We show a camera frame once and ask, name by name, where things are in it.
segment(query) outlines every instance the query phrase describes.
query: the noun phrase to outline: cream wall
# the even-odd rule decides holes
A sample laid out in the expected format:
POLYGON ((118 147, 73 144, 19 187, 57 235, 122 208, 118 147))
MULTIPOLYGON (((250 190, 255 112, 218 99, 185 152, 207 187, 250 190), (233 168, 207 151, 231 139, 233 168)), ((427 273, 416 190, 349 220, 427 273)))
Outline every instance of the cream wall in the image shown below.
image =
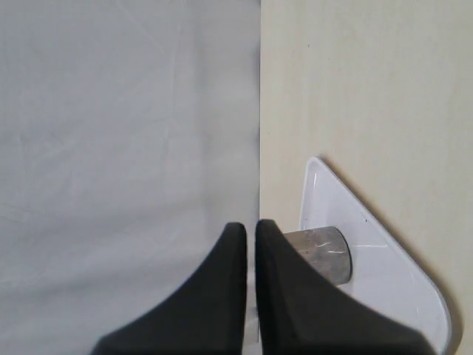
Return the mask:
POLYGON ((262 2, 262 217, 323 155, 439 283, 473 354, 473 1, 262 2))

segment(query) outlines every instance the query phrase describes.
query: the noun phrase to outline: white fabric backdrop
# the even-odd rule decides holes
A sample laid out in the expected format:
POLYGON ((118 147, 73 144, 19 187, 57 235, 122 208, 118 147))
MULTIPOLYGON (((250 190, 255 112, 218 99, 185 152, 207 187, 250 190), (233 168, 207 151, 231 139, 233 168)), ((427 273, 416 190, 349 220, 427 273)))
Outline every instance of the white fabric backdrop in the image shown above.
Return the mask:
POLYGON ((0 1, 0 354, 87 354, 251 237, 258 149, 257 1, 0 1))

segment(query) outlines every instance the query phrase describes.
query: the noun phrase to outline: silver cylinder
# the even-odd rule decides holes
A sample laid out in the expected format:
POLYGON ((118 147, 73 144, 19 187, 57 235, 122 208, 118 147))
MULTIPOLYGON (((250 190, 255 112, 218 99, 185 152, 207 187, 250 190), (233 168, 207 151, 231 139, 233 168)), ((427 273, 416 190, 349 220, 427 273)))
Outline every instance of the silver cylinder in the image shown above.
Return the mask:
POLYGON ((334 285, 350 281, 352 260, 343 234, 335 227, 286 233, 287 241, 334 285))

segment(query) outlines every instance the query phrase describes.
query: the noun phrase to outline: gray cloth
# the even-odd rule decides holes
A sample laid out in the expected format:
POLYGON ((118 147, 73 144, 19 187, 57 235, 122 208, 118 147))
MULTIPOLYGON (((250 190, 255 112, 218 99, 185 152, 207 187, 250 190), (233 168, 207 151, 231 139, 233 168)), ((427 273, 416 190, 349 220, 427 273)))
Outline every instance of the gray cloth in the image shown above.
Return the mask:
POLYGON ((258 157, 257 1, 0 1, 0 354, 87 354, 252 237, 258 157))

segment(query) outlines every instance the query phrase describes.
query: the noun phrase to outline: white plastic base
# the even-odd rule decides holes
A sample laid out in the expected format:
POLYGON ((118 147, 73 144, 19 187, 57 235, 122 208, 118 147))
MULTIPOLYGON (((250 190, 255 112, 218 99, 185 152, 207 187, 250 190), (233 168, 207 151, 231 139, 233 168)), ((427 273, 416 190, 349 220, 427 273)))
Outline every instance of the white plastic base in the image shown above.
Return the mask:
POLYGON ((353 259, 339 286, 359 302, 421 331, 442 354, 449 344, 448 308, 435 284, 319 158, 307 162, 300 229, 335 226, 353 259))

